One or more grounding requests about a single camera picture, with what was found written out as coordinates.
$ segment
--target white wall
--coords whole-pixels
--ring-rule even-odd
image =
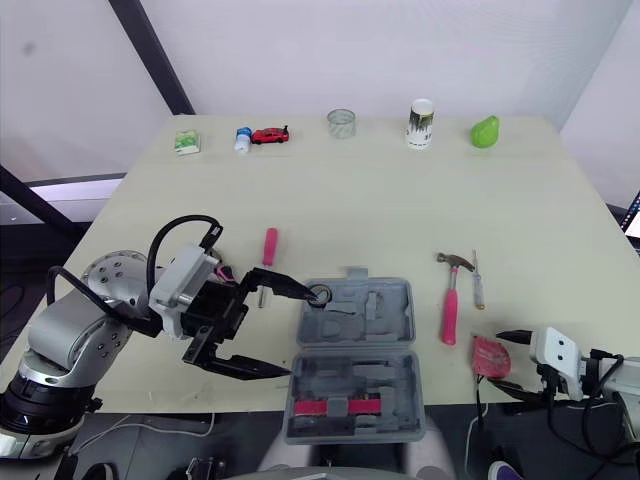
[[[640,190],[640,0],[562,129],[604,200],[626,208]]]
[[[537,114],[561,127],[630,0],[143,0],[199,113]]]
[[[170,112],[105,0],[4,0],[0,161],[23,181],[125,172]]]
[[[593,75],[563,136],[625,205],[640,188],[638,1],[595,75],[631,0],[143,4],[199,113],[406,115],[428,96],[442,114],[561,128]],[[108,2],[5,0],[0,22],[2,164],[25,181],[126,171],[169,110]]]

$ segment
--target hammer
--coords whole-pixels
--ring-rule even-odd
[[[449,289],[444,297],[444,310],[442,312],[442,341],[447,345],[455,345],[456,322],[458,320],[458,292],[456,291],[458,267],[464,267],[470,272],[473,272],[475,269],[471,263],[457,255],[439,253],[437,260],[438,262],[447,262],[451,267]]]

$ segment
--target toolbox lid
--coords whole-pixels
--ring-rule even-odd
[[[317,279],[307,286],[318,302],[305,302],[298,343],[309,349],[399,347],[415,340],[409,282],[369,278],[366,268],[348,268],[346,278]]]

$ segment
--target screwdriver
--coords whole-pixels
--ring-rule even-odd
[[[478,310],[484,310],[484,294],[482,293],[482,277],[478,271],[478,254],[473,251],[473,303]]]
[[[264,252],[262,253],[262,266],[266,270],[271,270],[273,261],[276,258],[276,247],[278,246],[278,229],[268,228],[264,237]],[[258,287],[258,308],[264,308],[266,293],[264,286]]]

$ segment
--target white table surface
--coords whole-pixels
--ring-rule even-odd
[[[472,334],[552,325],[583,351],[597,347],[640,354],[640,260],[602,200],[539,118],[502,119],[501,137],[478,150],[468,130],[478,119],[436,118],[433,145],[404,145],[405,118],[361,118],[358,133],[334,140],[323,118],[176,117],[159,133],[67,262],[79,275],[95,258],[121,249],[146,254],[167,221],[204,213],[225,227],[216,248],[237,276],[258,265],[264,232],[280,231],[276,270],[305,281],[340,277],[346,266],[411,283],[426,404],[474,401]],[[289,124],[291,141],[233,152],[235,129]],[[202,152],[177,157],[175,132],[196,128]],[[165,264],[205,226],[172,233],[158,257]],[[473,306],[471,275],[461,271],[458,344],[439,340],[449,272],[437,252],[471,257],[477,249],[487,309]],[[58,282],[58,295],[68,290]],[[256,296],[236,339],[222,355],[243,354],[289,366],[300,303]],[[0,372],[15,373],[20,336]],[[106,412],[281,410],[288,377],[243,382],[184,364],[187,341],[134,334],[98,384]],[[509,379],[539,387],[523,346]],[[509,397],[490,385],[483,401]]]

